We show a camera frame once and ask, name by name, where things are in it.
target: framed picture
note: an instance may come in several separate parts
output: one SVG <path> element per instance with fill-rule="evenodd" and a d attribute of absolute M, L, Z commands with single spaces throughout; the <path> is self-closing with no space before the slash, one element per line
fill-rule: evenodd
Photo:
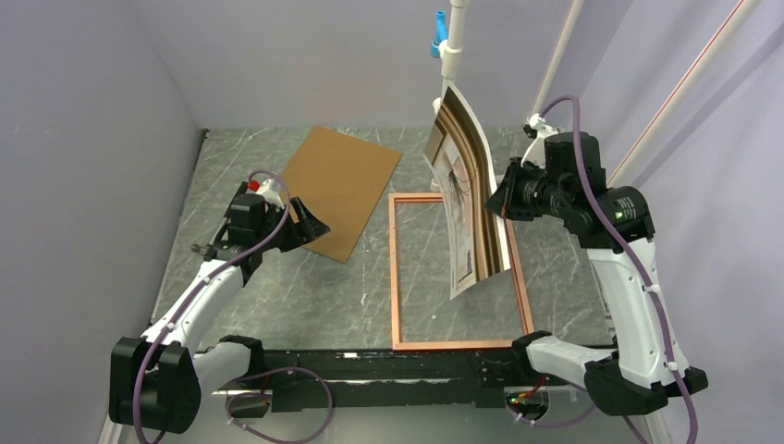
<path fill-rule="evenodd" d="M 510 267 L 503 221 L 484 209 L 496 174 L 482 127 L 462 94 L 449 86 L 424 147 L 447 212 L 450 298 Z"/>

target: copper frame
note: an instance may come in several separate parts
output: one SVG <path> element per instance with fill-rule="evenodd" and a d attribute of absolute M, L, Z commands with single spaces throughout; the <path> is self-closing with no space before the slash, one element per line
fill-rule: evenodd
<path fill-rule="evenodd" d="M 400 328 L 400 294 L 398 274 L 398 204 L 428 204 L 441 202 L 441 193 L 438 192 L 390 192 L 389 193 L 389 282 L 390 301 L 392 303 L 392 350 L 396 351 L 422 351 L 422 350 L 470 350 L 470 349 L 500 349 L 507 348 L 514 339 L 488 339 L 488 340 L 439 340 L 423 342 L 404 342 Z M 520 253 L 514 239 L 514 230 L 510 221 L 506 221 L 506 232 L 509 242 L 509 252 L 514 281 L 517 305 L 520 310 L 520 321 L 523 335 L 533 332 L 531 306 L 528 304 L 528 292 L 525 281 L 522 279 Z"/>

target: cable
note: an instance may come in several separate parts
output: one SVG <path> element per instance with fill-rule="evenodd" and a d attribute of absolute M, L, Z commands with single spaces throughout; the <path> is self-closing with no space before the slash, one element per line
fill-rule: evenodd
<path fill-rule="evenodd" d="M 629 426 L 629 430 L 631 430 L 631 432 L 634 434 L 634 437 L 637 438 L 638 441 L 640 441 L 642 444 L 648 444 L 648 441 L 645 440 L 645 437 L 642 433 L 640 433 L 640 430 L 637 430 L 637 427 L 634 426 L 634 423 L 631 421 L 629 416 L 623 416 L 623 422 Z"/>
<path fill-rule="evenodd" d="M 259 388 L 260 392 L 264 393 L 264 390 L 267 388 L 267 384 L 269 384 L 269 380 L 271 377 L 272 375 L 267 375 L 267 377 L 264 379 L 264 382 L 262 383 L 262 387 Z"/>
<path fill-rule="evenodd" d="M 476 357 L 479 358 L 480 361 L 482 361 L 484 363 L 488 363 L 488 364 L 495 364 L 495 365 L 511 365 L 512 364 L 512 361 L 506 361 L 505 363 L 503 363 L 501 361 L 493 361 L 493 360 L 490 360 L 490 359 L 487 359 L 487 358 L 483 358 L 479 354 L 477 354 Z"/>
<path fill-rule="evenodd" d="M 259 375 L 240 377 L 240 378 L 235 379 L 235 381 L 237 381 L 237 382 L 248 381 L 248 380 L 251 380 L 251 379 L 257 379 L 259 377 L 270 376 L 270 375 L 274 375 L 275 373 L 283 373 L 283 372 L 302 372 L 302 373 L 306 373 L 306 374 L 308 374 L 310 376 L 313 376 L 317 381 L 319 381 L 321 383 L 322 387 L 324 387 L 324 391 L 326 392 L 326 402 L 327 402 L 327 405 L 326 405 L 326 418 L 324 419 L 324 422 L 316 429 L 315 432 L 313 432 L 307 438 L 298 439 L 296 441 L 286 441 L 286 440 L 283 440 L 283 439 L 278 439 L 278 438 L 273 438 L 273 437 L 267 436 L 264 433 L 256 430 L 253 427 L 250 427 L 250 426 L 248 426 L 246 424 L 242 424 L 240 421 L 238 421 L 237 419 L 235 419 L 231 415 L 231 403 L 234 400 L 239 399 L 239 398 L 258 397 L 257 393 L 241 393 L 241 394 L 239 394 L 237 396 L 233 396 L 233 397 L 229 398 L 228 402 L 226 403 L 226 417 L 228 418 L 228 423 L 229 424 L 233 424 L 234 426 L 237 426 L 237 427 L 241 428 L 242 430 L 245 430 L 248 433 L 252 433 L 253 435 L 255 435 L 255 436 L 259 437 L 259 438 L 266 439 L 267 441 L 270 441 L 270 442 L 274 442 L 275 444 L 304 444 L 306 442 L 310 442 L 310 441 L 314 440 L 316 437 L 318 437 L 326 429 L 326 427 L 329 425 L 329 421 L 332 419 L 333 413 L 335 413 L 335 409 L 332 406 L 332 393 L 330 393 L 329 387 L 326 385 L 326 382 L 320 376 L 316 375 L 314 372 L 308 370 L 307 368 L 301 368 L 301 367 L 281 367 L 281 368 L 276 368 L 275 370 L 270 370 L 268 372 L 261 373 Z"/>
<path fill-rule="evenodd" d="M 602 208 L 599 206 L 599 202 L 594 197 L 594 193 L 591 190 L 591 184 L 588 182 L 588 175 L 585 172 L 585 162 L 582 158 L 582 146 L 580 144 L 580 101 L 577 97 L 573 95 L 564 95 L 558 97 L 554 100 L 550 105 L 545 106 L 542 110 L 540 115 L 542 117 L 547 114 L 553 106 L 565 102 L 565 101 L 572 102 L 572 113 L 573 113 L 573 123 L 572 123 L 572 135 L 574 138 L 574 157 L 577 161 L 577 172 L 580 176 L 580 183 L 582 185 L 582 190 L 585 192 L 585 196 L 588 199 L 588 204 L 591 205 L 591 208 L 594 210 L 596 217 L 598 217 L 599 221 L 605 227 L 610 236 L 620 245 L 623 251 L 629 256 L 631 262 L 634 264 L 634 267 L 637 268 L 637 272 L 640 273 L 640 276 L 643 278 L 643 283 L 647 289 L 651 289 L 654 282 L 651 277 L 648 275 L 648 272 L 645 270 L 645 266 L 643 262 L 640 260 L 640 257 L 637 256 L 637 253 L 631 248 L 631 246 L 623 239 L 623 237 L 618 233 L 618 231 L 613 227 L 612 223 L 607 219 Z M 667 321 L 667 314 L 664 311 L 664 306 L 661 302 L 661 297 L 658 295 L 656 291 L 647 290 L 648 294 L 651 296 L 651 302 L 654 305 L 656 310 L 656 316 L 659 320 L 659 325 L 661 326 L 662 330 L 662 339 L 664 340 L 664 354 L 667 358 L 669 363 L 675 362 L 675 352 L 672 349 L 672 337 L 669 334 L 669 322 Z M 687 444 L 694 444 L 697 440 L 697 431 L 698 431 L 698 424 L 697 424 L 697 412 L 694 410 L 694 403 L 692 401 L 692 396 L 689 394 L 689 390 L 686 388 L 686 383 L 683 382 L 683 378 L 680 376 L 679 371 L 672 370 L 672 376 L 675 378 L 675 383 L 680 390 L 680 394 L 683 397 L 683 402 L 686 404 L 686 410 L 689 413 L 689 437 L 686 439 Z"/>
<path fill-rule="evenodd" d="M 542 384 L 544 383 L 545 383 L 545 377 L 542 376 L 539 378 L 539 381 L 536 383 L 536 386 L 534 386 L 533 389 L 529 391 L 523 391 L 521 394 L 518 395 L 518 398 L 531 398 L 531 396 L 536 394 L 536 391 L 538 391 L 542 387 Z"/>
<path fill-rule="evenodd" d="M 199 294 L 199 292 L 202 291 L 204 287 L 206 287 L 207 282 L 226 271 L 230 266 L 233 266 L 251 254 L 256 253 L 260 248 L 269 243 L 269 241 L 275 237 L 275 235 L 280 231 L 288 219 L 288 212 L 291 208 L 291 196 L 288 193 L 288 187 L 286 186 L 286 183 L 284 183 L 277 174 L 273 173 L 272 171 L 267 171 L 266 169 L 257 169 L 251 172 L 251 174 L 248 176 L 248 180 L 253 179 L 253 177 L 257 174 L 265 174 L 280 184 L 280 187 L 283 189 L 283 193 L 286 194 L 286 205 L 283 207 L 283 216 L 280 218 L 280 222 L 277 223 L 277 226 L 272 230 L 269 236 L 262 239 L 259 243 L 250 247 L 245 252 L 238 254 L 231 260 L 225 262 L 223 265 L 220 265 L 218 268 L 213 270 L 212 273 L 208 274 L 207 277 L 205 277 L 203 280 L 200 280 L 196 286 L 193 287 L 193 290 L 188 293 L 188 296 L 185 297 L 185 300 L 182 302 L 182 304 L 174 312 L 171 319 L 169 319 L 169 323 L 165 327 L 161 328 L 161 332 L 158 334 L 157 338 L 155 338 L 153 344 L 147 350 L 147 353 L 144 354 L 144 359 L 141 360 L 141 366 L 139 367 L 139 373 L 136 375 L 136 382 L 133 385 L 133 428 L 136 431 L 136 438 L 139 439 L 140 444 L 158 444 L 165 435 L 165 431 L 162 430 L 161 433 L 159 433 L 152 442 L 148 441 L 144 436 L 144 430 L 141 428 L 141 384 L 144 381 L 147 365 L 150 364 L 150 360 L 153 358 L 153 354 L 158 349 L 158 346 L 161 345 L 166 335 L 169 333 L 169 331 L 171 331 L 169 330 L 169 328 L 171 328 L 170 326 L 175 325 L 179 318 L 185 313 L 185 311 L 188 310 L 188 307 L 193 302 L 193 300 L 196 299 L 196 296 Z"/>

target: white pole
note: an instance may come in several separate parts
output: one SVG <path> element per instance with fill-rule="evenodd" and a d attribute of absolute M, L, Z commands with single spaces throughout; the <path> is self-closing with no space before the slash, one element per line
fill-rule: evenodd
<path fill-rule="evenodd" d="M 471 0 L 451 0 L 452 12 L 449 14 L 449 35 L 439 48 L 441 52 L 441 97 L 447 92 L 449 83 L 454 82 L 460 69 L 463 50 L 463 28 L 465 27 L 466 8 Z"/>
<path fill-rule="evenodd" d="M 628 180 L 629 165 L 634 163 L 634 160 L 639 157 L 640 153 L 644 152 L 648 147 L 649 142 L 653 139 L 662 127 L 667 123 L 669 115 L 686 95 L 687 91 L 694 85 L 700 75 L 710 65 L 716 54 L 721 52 L 724 45 L 732 38 L 732 35 L 740 27 L 743 21 L 751 14 L 754 7 L 759 4 L 759 0 L 741 0 L 729 13 L 729 16 L 724 20 L 718 28 L 713 37 L 705 45 L 705 48 L 700 52 L 692 65 L 686 71 L 686 74 L 680 79 L 675 89 L 669 94 L 667 100 L 661 105 L 659 110 L 654 115 L 654 118 L 645 127 L 643 134 L 637 139 L 637 142 L 631 147 L 626 156 L 618 165 L 615 172 L 610 176 L 607 183 L 610 187 L 618 186 Z"/>
<path fill-rule="evenodd" d="M 558 65 L 561 63 L 561 57 L 563 57 L 564 50 L 566 50 L 566 45 L 569 42 L 571 32 L 574 30 L 574 24 L 577 22 L 577 17 L 580 15 L 581 9 L 582 0 L 573 0 L 571 2 L 569 14 L 566 16 L 563 29 L 558 37 L 558 43 L 556 43 L 556 50 L 553 52 L 552 58 L 550 58 L 550 65 L 547 67 L 545 79 L 542 80 L 542 86 L 539 87 L 539 93 L 536 94 L 536 101 L 533 102 L 531 113 L 526 117 L 538 113 L 542 110 L 542 106 L 545 105 L 545 99 L 547 98 L 547 94 L 550 93 L 550 87 L 553 85 L 553 79 L 558 71 Z"/>

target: red wire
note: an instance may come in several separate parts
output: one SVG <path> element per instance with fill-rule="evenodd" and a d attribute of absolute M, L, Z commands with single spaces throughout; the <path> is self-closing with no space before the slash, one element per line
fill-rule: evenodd
<path fill-rule="evenodd" d="M 536 387 L 534 387 L 533 390 L 523 392 L 521 394 L 521 397 L 523 397 L 523 398 L 531 398 L 531 396 L 533 396 L 536 393 L 536 391 L 538 391 L 542 387 L 542 385 L 544 383 L 545 383 L 545 377 L 542 376 L 542 377 L 539 378 L 539 382 L 536 383 Z"/>
<path fill-rule="evenodd" d="M 262 383 L 262 387 L 259 389 L 262 394 L 264 393 L 264 389 L 267 387 L 267 383 L 269 382 L 270 377 L 272 377 L 272 375 L 267 375 L 267 377 L 264 379 L 264 382 Z"/>

